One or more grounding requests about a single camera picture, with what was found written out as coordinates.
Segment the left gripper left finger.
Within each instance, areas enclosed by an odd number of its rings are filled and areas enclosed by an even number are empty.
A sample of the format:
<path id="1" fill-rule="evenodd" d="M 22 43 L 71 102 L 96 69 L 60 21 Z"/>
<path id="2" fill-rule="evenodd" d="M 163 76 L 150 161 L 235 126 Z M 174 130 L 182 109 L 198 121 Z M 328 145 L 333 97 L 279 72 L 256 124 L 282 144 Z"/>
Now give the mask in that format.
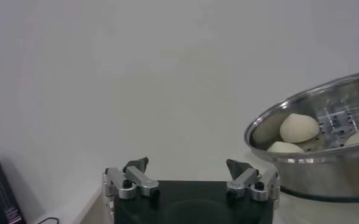
<path id="1" fill-rule="evenodd" d="M 102 174 L 103 195 L 131 200 L 137 196 L 137 191 L 140 191 L 142 196 L 157 198 L 160 195 L 160 185 L 157 180 L 146 176 L 148 163 L 148 157 L 144 157 L 129 161 L 122 169 L 105 168 Z"/>

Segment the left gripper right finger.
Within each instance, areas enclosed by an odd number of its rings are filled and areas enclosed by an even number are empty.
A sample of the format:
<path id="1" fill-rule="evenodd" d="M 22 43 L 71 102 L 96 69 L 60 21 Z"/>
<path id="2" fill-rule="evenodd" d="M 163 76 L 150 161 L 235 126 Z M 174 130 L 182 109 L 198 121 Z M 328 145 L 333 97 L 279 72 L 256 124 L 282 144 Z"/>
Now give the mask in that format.
<path id="1" fill-rule="evenodd" d="M 226 183 L 226 196 L 234 201 L 247 194 L 255 201 L 279 201 L 280 175 L 276 168 L 270 168 L 265 173 L 249 163 L 228 159 L 226 165 L 232 180 Z"/>

